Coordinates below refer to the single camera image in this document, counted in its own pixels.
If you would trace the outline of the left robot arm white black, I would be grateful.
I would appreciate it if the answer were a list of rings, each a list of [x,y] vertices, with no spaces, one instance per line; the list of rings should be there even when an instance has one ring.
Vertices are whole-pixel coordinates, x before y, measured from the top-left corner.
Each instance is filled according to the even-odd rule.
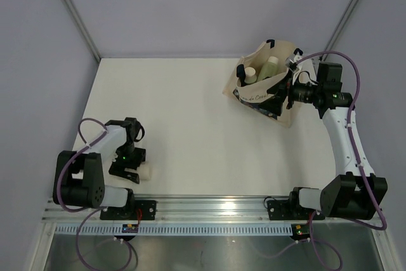
[[[111,159],[108,174],[139,184],[135,171],[146,161],[146,150],[135,144],[145,136],[144,127],[134,117],[106,123],[87,117],[79,121],[77,131],[84,146],[59,153],[53,202],[69,213],[101,208],[132,218],[138,212],[134,192],[106,185],[104,165]]]

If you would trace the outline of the beige canvas tote bag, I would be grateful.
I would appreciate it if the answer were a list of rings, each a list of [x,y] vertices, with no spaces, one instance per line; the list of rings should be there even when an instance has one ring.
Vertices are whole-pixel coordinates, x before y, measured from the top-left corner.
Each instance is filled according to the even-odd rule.
[[[281,81],[288,72],[288,68],[285,66],[285,60],[291,55],[302,54],[303,51],[289,41],[268,39],[262,42],[254,53],[239,59],[223,89],[223,94],[263,114],[283,127],[290,127],[300,110],[299,105],[294,105],[291,109],[287,110],[287,102],[283,102],[282,113],[279,116],[270,110],[261,109],[259,105],[272,97],[271,94],[267,93],[267,90]],[[278,70],[275,76],[256,81],[253,84],[246,84],[245,86],[241,84],[240,77],[237,73],[238,71],[241,71],[243,68],[252,67],[256,71],[256,76],[259,76],[262,66],[271,56],[278,59]]]

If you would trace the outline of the pale bottle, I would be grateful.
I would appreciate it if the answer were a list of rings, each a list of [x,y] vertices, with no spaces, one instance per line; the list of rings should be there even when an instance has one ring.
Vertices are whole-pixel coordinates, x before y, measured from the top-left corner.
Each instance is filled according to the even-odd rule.
[[[278,58],[275,56],[270,56],[267,61],[263,64],[257,82],[273,77],[278,72]]]

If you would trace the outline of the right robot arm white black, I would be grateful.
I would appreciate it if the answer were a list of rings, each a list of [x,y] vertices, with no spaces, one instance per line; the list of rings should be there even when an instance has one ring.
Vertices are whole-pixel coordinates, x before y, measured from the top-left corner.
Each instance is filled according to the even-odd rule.
[[[300,70],[289,70],[270,89],[272,97],[259,106],[282,113],[282,105],[290,109],[294,103],[313,105],[327,129],[336,177],[323,189],[295,187],[286,200],[270,199],[266,202],[271,220],[306,220],[313,211],[325,217],[348,220],[371,220],[379,211],[388,184],[375,175],[360,143],[355,107],[350,93],[343,92],[342,66],[322,62],[318,66],[316,81],[299,81]]]

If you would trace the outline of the cream bottle with lettering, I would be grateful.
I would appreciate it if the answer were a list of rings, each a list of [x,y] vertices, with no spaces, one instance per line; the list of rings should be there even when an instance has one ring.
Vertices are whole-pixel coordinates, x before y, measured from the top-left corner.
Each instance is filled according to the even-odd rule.
[[[149,163],[142,163],[137,168],[137,174],[139,176],[140,181],[149,181],[152,177],[152,170]]]

